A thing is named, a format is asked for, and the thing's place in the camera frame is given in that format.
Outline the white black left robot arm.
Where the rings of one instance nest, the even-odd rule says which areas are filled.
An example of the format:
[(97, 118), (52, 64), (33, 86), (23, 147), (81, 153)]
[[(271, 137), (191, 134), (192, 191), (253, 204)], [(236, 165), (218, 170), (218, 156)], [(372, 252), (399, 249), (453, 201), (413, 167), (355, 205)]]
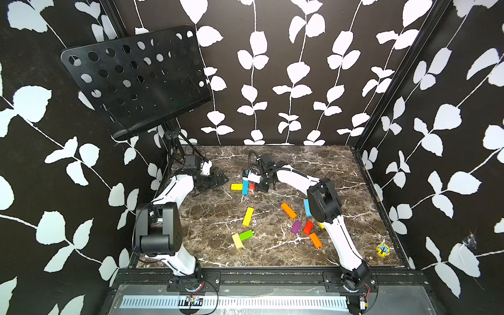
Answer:
[(167, 186), (151, 202), (136, 209), (133, 251), (169, 267), (176, 276), (194, 276), (198, 261), (182, 245), (179, 208), (195, 191), (202, 194), (228, 182), (224, 171), (197, 155), (185, 157)]

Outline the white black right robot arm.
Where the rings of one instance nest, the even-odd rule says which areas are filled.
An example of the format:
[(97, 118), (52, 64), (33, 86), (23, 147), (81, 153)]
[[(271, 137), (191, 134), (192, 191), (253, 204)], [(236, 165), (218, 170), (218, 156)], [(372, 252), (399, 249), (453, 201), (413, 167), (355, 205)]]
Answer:
[(262, 181), (290, 185), (306, 195), (311, 216), (324, 226), (336, 249), (344, 288), (350, 292), (361, 289), (370, 266), (358, 253), (346, 228), (341, 199), (334, 183), (329, 178), (306, 175), (287, 164), (253, 165), (250, 173), (260, 176)]

